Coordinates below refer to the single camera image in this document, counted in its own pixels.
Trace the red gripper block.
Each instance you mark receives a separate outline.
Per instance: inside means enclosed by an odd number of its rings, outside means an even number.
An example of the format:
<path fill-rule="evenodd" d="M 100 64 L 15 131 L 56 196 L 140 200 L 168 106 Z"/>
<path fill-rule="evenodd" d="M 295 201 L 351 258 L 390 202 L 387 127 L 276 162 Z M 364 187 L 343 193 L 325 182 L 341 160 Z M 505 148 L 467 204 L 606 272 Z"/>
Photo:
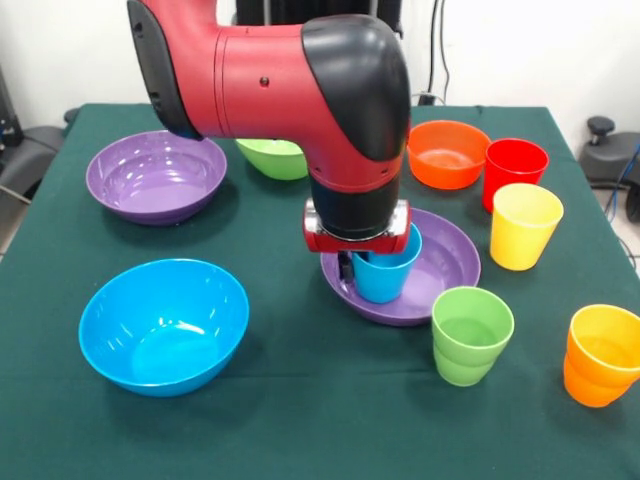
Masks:
<path fill-rule="evenodd" d="M 396 254 L 405 250 L 411 231 L 411 209 L 407 200 L 399 200 L 392 212 L 385 229 L 376 236 L 369 238 L 348 240 L 331 234 L 322 224 L 312 199 L 307 199 L 304 206 L 302 231 L 308 249 L 314 253 L 338 253 L 337 261 L 339 278 L 353 280 L 354 270 L 351 256 L 348 252 L 340 251 L 370 251 L 356 252 L 355 255 L 363 262 L 371 262 L 373 253 Z"/>

